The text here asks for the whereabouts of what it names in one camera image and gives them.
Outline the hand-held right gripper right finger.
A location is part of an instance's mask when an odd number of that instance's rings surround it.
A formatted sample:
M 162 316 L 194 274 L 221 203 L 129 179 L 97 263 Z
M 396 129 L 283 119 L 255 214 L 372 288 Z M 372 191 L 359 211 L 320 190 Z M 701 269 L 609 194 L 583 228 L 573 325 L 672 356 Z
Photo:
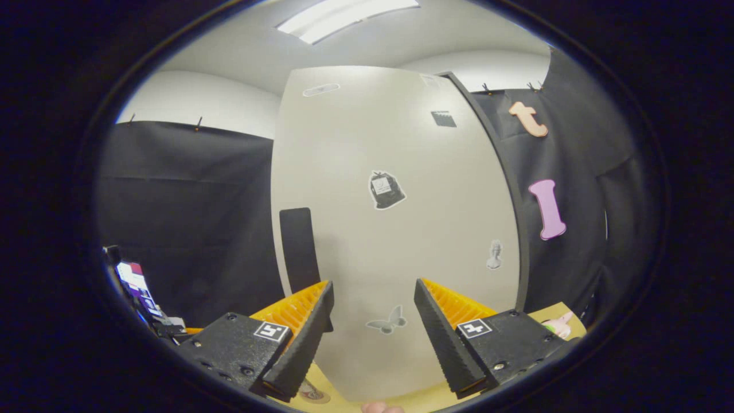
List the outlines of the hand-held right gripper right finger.
M 516 309 L 496 312 L 428 279 L 417 280 L 414 303 L 459 399 L 522 378 L 566 356 L 579 342 L 571 311 L 540 321 Z

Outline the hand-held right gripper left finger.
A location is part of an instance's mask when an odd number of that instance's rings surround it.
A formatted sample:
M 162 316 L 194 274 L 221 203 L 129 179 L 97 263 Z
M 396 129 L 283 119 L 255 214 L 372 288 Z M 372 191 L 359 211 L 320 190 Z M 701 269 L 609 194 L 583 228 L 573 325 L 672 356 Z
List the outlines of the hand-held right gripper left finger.
M 184 340 L 181 355 L 233 391 L 288 403 L 309 372 L 333 306 L 333 283 L 323 280 L 255 314 L 224 314 Z

